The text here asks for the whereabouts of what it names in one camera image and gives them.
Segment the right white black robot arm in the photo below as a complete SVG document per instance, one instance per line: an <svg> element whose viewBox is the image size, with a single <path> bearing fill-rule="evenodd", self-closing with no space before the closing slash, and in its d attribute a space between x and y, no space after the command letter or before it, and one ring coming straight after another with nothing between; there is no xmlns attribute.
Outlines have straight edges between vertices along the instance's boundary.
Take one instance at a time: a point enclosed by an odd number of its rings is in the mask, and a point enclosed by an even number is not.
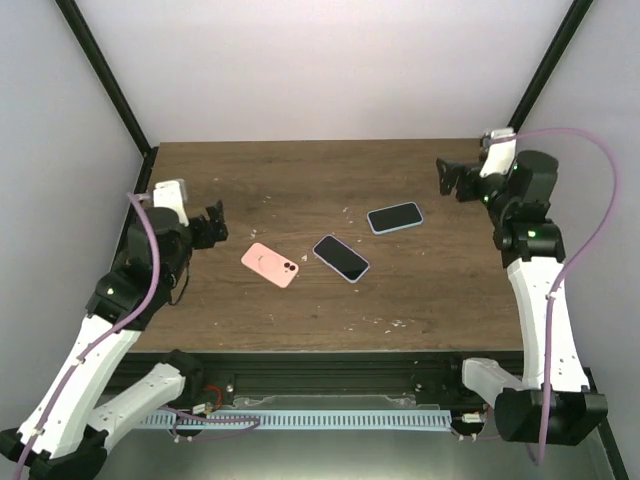
<svg viewBox="0 0 640 480"><path fill-rule="evenodd" d="M458 201L478 200L516 298L523 339L523 373L489 358L467 358L444 378L447 396L465 403L478 394L508 442L575 446L608 414L575 346L564 292L567 264L559 227L548 218L557 160L522 151L506 166L437 159L439 188Z"/></svg>

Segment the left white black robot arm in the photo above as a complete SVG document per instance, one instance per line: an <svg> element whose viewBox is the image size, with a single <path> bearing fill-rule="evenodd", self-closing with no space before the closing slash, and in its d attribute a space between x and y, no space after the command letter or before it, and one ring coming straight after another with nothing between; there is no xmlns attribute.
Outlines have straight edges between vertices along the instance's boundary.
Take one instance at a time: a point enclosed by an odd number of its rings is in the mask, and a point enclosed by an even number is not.
<svg viewBox="0 0 640 480"><path fill-rule="evenodd" d="M1 454L15 462L15 478L93 479L113 447L147 415L203 395L202 364L173 350L132 386L97 404L153 316L176 304L172 292L188 279L193 252L228 237L222 202L182 221L174 207L130 201L138 218L111 270L97 282L67 359L32 414L1 433Z"/></svg>

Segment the phone from purple case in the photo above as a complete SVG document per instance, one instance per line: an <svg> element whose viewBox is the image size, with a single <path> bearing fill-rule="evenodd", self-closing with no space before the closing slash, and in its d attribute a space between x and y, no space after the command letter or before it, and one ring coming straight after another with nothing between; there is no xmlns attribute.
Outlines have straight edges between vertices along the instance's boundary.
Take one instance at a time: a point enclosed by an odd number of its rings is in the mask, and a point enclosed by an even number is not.
<svg viewBox="0 0 640 480"><path fill-rule="evenodd" d="M349 283L358 282L370 269L369 262L334 235L326 235L312 248L313 254Z"/></svg>

